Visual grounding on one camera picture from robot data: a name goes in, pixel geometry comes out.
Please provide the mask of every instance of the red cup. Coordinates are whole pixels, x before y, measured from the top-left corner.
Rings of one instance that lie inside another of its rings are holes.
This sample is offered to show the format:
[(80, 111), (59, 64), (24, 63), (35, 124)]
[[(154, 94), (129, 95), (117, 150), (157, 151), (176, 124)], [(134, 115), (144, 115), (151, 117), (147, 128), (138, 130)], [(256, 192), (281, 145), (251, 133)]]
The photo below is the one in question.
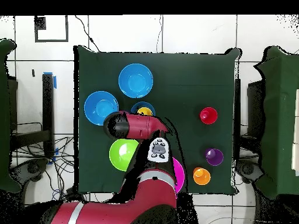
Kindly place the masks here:
[(217, 111), (212, 107), (206, 107), (202, 109), (199, 117), (203, 123), (212, 124), (217, 120)]

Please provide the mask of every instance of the blue bowl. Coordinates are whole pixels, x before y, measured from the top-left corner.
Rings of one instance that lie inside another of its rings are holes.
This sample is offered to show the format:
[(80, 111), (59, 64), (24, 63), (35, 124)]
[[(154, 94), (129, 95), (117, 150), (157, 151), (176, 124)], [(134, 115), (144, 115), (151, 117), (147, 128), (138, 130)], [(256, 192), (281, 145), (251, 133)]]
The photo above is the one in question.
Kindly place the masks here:
[(129, 64), (119, 74), (119, 88), (130, 98), (146, 96), (152, 84), (152, 73), (142, 64)]
[(84, 104), (87, 119), (95, 125), (103, 125), (105, 118), (118, 110), (119, 104), (115, 97), (105, 91), (90, 94)]
[(156, 116), (154, 107), (145, 101), (141, 101), (141, 102), (138, 102), (135, 105), (133, 105), (131, 108), (131, 113), (136, 113), (138, 111), (138, 109), (140, 109), (142, 107), (147, 107), (148, 109), (151, 109), (152, 115)]

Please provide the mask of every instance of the white tile floor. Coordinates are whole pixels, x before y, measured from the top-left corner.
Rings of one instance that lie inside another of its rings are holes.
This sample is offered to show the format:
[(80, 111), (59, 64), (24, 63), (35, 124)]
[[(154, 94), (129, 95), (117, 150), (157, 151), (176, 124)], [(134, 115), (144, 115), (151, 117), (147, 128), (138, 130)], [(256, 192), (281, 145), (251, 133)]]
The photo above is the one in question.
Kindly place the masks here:
[[(246, 125), (248, 83), (261, 79), (253, 67), (263, 57), (267, 46), (277, 45), (290, 53), (298, 53), (298, 15), (124, 15), (124, 16), (78, 16), (85, 24), (101, 51), (145, 51), (165, 53), (224, 53), (229, 48), (242, 50), (239, 64), (241, 79), (241, 123)], [(83, 45), (96, 51), (84, 33), (82, 23), (75, 16), (68, 16), (69, 42), (35, 43), (34, 17), (0, 17), (0, 39), (15, 40), (17, 49), (8, 55), (6, 63), (9, 74), (16, 76), (18, 88), (18, 123), (42, 122), (41, 75), (52, 72), (57, 76), (54, 89), (55, 139), (73, 137), (74, 83), (73, 46)], [(39, 30), (40, 39), (64, 39), (65, 16), (46, 16), (46, 30)], [(20, 125), (19, 132), (39, 130), (39, 125)], [(65, 140), (56, 144), (63, 146)], [(18, 160), (27, 158), (18, 150)], [(71, 142), (65, 152), (74, 154)], [(250, 155), (242, 150), (242, 155)], [(68, 172), (73, 168), (67, 166)], [(53, 165), (48, 165), (52, 187), (58, 188)], [(74, 183), (74, 174), (63, 171), (65, 187)], [(193, 195), (200, 224), (253, 224), (255, 196), (251, 185), (241, 182), (236, 174), (235, 182), (239, 193), (230, 195)], [(112, 194), (90, 194), (91, 201), (104, 201)], [(46, 174), (37, 183), (30, 183), (26, 203), (51, 200), (53, 191)]]

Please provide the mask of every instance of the bowl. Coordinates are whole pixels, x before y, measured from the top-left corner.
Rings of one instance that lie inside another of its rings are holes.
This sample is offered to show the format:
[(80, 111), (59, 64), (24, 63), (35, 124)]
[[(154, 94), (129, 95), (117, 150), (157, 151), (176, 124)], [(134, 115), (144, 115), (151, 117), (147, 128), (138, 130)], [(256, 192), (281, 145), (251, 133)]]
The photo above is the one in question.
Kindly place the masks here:
[(149, 104), (148, 102), (145, 102), (145, 101), (140, 101), (140, 102), (137, 102), (135, 105), (133, 105), (132, 108), (131, 108), (131, 113), (137, 113), (137, 111), (140, 108), (143, 108), (143, 107), (146, 107), (146, 108), (150, 109), (153, 116), (156, 115), (154, 107), (151, 104)]
[(119, 104), (115, 97), (105, 91), (90, 94), (84, 104), (87, 119), (95, 125), (103, 125), (105, 118), (118, 110)]
[(204, 186), (210, 182), (211, 174), (208, 170), (202, 167), (197, 167), (193, 170), (193, 180), (196, 184)]
[(172, 158), (172, 160), (176, 177), (175, 192), (179, 193), (180, 189), (182, 189), (185, 182), (185, 172), (183, 166), (179, 163), (178, 160), (176, 160), (174, 157)]
[(223, 153), (219, 149), (209, 148), (205, 151), (207, 162), (212, 166), (218, 166), (223, 162)]
[(120, 171), (127, 171), (137, 146), (138, 142), (134, 139), (116, 140), (109, 150), (109, 159), (112, 165)]
[(152, 85), (152, 73), (143, 64), (129, 64), (119, 74), (119, 88), (130, 98), (146, 96)]
[(212, 107), (206, 107), (202, 109), (199, 117), (203, 123), (212, 124), (217, 120), (217, 111)]
[(143, 114), (143, 115), (146, 115), (146, 116), (152, 116), (151, 109), (149, 109), (147, 107), (139, 108), (138, 111), (137, 111), (137, 113), (138, 114)]

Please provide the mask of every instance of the yellow bowl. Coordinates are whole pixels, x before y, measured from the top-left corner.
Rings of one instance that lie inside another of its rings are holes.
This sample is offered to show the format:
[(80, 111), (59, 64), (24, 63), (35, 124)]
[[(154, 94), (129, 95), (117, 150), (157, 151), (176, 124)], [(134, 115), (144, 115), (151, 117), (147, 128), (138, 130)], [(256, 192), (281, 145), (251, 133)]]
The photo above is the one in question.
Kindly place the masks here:
[(139, 114), (142, 114), (143, 115), (147, 115), (147, 116), (152, 116), (152, 111), (151, 109), (147, 108), (147, 107), (142, 107), (142, 108), (139, 108), (137, 113)]

